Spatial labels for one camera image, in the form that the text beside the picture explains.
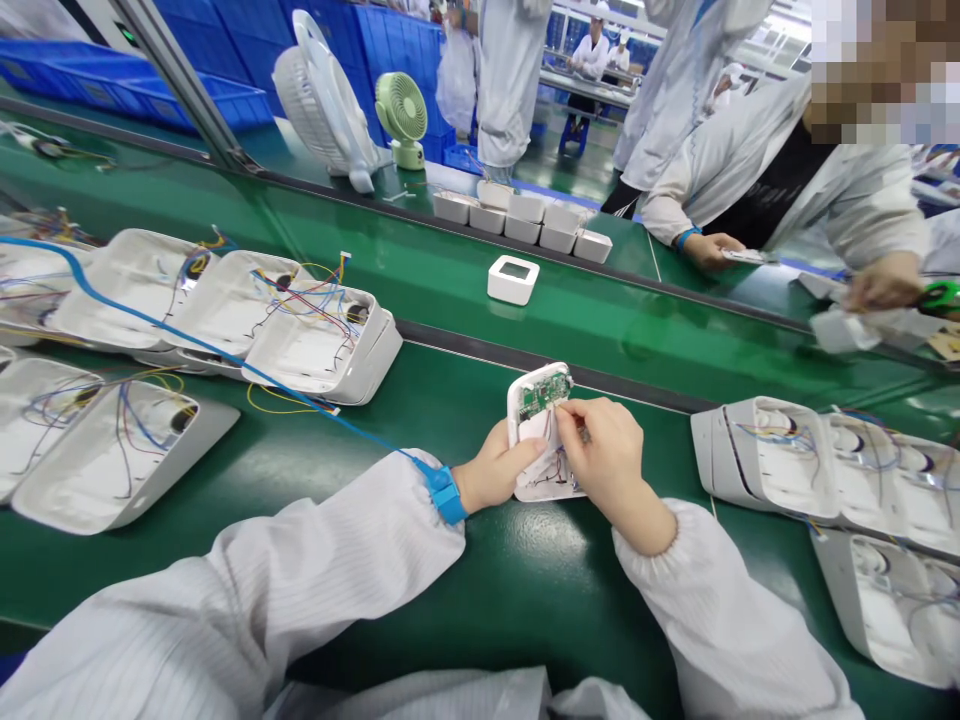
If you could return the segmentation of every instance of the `circuit board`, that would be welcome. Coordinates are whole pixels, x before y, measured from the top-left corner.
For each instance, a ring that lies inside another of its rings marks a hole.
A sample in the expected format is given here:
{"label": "circuit board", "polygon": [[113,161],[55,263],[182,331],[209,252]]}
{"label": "circuit board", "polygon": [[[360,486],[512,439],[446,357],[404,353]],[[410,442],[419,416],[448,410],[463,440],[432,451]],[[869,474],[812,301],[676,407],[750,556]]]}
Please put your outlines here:
{"label": "circuit board", "polygon": [[520,422],[525,422],[538,413],[553,407],[570,397],[573,378],[569,373],[558,372],[520,389]]}

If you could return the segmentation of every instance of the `colored wire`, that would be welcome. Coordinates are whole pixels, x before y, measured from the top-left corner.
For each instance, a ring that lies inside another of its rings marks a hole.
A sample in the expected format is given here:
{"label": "colored wire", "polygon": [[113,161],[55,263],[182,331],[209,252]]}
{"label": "colored wire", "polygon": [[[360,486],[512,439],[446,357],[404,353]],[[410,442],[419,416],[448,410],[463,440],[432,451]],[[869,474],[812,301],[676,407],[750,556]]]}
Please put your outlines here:
{"label": "colored wire", "polygon": [[[87,295],[92,297],[94,300],[97,300],[98,302],[103,303],[108,307],[112,307],[116,310],[120,310],[121,312],[124,312],[128,315],[132,315],[133,317],[143,320],[144,322],[150,323],[151,325],[156,325],[161,330],[166,330],[167,332],[183,340],[187,340],[188,342],[199,345],[200,347],[204,348],[207,352],[213,353],[214,355],[219,355],[220,357],[225,358],[226,360],[229,360],[230,362],[234,363],[235,365],[238,365],[239,367],[246,368],[247,370],[252,372],[254,375],[257,375],[258,377],[261,377],[264,380],[266,380],[270,385],[274,385],[280,388],[283,392],[287,393],[288,395],[292,396],[297,400],[300,400],[301,402],[306,403],[308,406],[316,409],[317,411],[323,411],[324,408],[316,401],[311,400],[307,395],[304,395],[302,392],[299,392],[290,387],[287,387],[285,384],[283,384],[279,380],[274,379],[273,377],[263,372],[259,368],[254,367],[253,365],[248,363],[246,360],[239,358],[236,355],[233,355],[232,353],[228,353],[222,348],[218,348],[216,345],[212,345],[211,343],[208,343],[205,340],[201,340],[200,338],[193,337],[192,335],[183,332],[179,328],[176,328],[173,325],[167,324],[163,320],[152,318],[146,313],[142,313],[139,310],[136,310],[135,308],[131,308],[127,305],[124,305],[123,303],[117,302],[116,300],[112,300],[106,295],[103,295],[102,293],[100,293],[90,285],[89,281],[87,280],[86,274],[83,271],[83,267],[80,265],[80,262],[75,257],[73,257],[73,255],[71,255],[69,252],[67,252],[63,248],[57,247],[56,245],[44,245],[43,243],[38,242],[36,240],[23,240],[20,238],[11,238],[11,237],[0,237],[0,244],[17,245],[20,247],[39,248],[41,250],[46,250],[48,252],[53,252],[60,255],[62,258],[64,258],[64,260],[67,261],[67,264],[70,266],[70,271],[73,273],[73,277],[77,281],[77,285],[80,287],[80,289],[83,290],[83,292],[85,292]],[[362,438],[366,438],[367,440],[370,440],[371,442],[374,442],[377,445],[380,445],[381,447],[386,448],[387,450],[390,450],[391,452],[398,452],[401,455],[405,456],[420,470],[420,472],[422,472],[427,477],[427,480],[429,483],[433,483],[434,481],[439,481],[439,478],[441,477],[440,475],[441,471],[435,470],[434,468],[430,467],[427,463],[425,463],[420,458],[414,455],[411,455],[405,450],[401,450],[400,448],[388,443],[386,440],[383,440],[372,433],[368,433],[365,430],[361,430],[353,423],[348,422],[347,420],[344,420],[338,415],[331,415],[330,413],[327,413],[327,412],[321,412],[320,414],[326,418],[329,418],[330,420],[337,423],[338,425],[341,425],[347,430],[350,430],[356,435],[359,435]]]}

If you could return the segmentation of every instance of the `white bag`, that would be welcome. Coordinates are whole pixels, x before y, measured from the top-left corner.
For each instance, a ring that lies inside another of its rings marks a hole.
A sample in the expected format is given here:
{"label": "white bag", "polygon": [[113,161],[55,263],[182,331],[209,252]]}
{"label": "white bag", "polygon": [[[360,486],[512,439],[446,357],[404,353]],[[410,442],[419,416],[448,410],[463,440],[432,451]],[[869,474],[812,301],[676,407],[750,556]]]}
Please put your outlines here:
{"label": "white bag", "polygon": [[462,30],[447,28],[447,42],[437,68],[437,107],[444,120],[469,133],[476,101],[473,43]]}

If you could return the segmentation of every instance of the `hand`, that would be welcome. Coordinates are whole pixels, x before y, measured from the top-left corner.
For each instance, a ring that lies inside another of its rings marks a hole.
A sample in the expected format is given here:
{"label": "hand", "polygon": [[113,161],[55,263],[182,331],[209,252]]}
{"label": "hand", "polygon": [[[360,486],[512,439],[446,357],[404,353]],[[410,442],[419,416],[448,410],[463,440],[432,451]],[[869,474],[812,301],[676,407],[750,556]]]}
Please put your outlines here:
{"label": "hand", "polygon": [[889,310],[912,305],[922,293],[920,258],[912,252],[892,252],[853,279],[844,305],[852,312]]}
{"label": "hand", "polygon": [[516,489],[520,473],[546,449],[547,441],[543,438],[528,438],[511,448],[507,421],[498,422],[477,456],[466,465],[451,470],[463,509],[473,515],[485,507],[505,503]]}
{"label": "hand", "polygon": [[726,233],[713,235],[690,235],[683,243],[683,254],[697,264],[701,270],[723,270],[733,265],[721,250],[746,250],[747,247]]}
{"label": "hand", "polygon": [[557,429],[580,487],[630,546],[641,555],[666,552],[677,519],[643,480],[643,430],[630,411],[607,398],[571,400],[557,408]]}

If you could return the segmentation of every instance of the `green desk fan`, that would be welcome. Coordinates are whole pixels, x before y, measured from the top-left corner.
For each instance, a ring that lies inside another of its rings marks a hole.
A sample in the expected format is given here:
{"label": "green desk fan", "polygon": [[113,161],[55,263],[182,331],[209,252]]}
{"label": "green desk fan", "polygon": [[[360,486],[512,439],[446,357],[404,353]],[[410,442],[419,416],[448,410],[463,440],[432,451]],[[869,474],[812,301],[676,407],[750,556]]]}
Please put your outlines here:
{"label": "green desk fan", "polygon": [[393,138],[393,160],[404,170],[423,170],[427,106],[420,88],[406,73],[384,73],[377,80],[377,117]]}

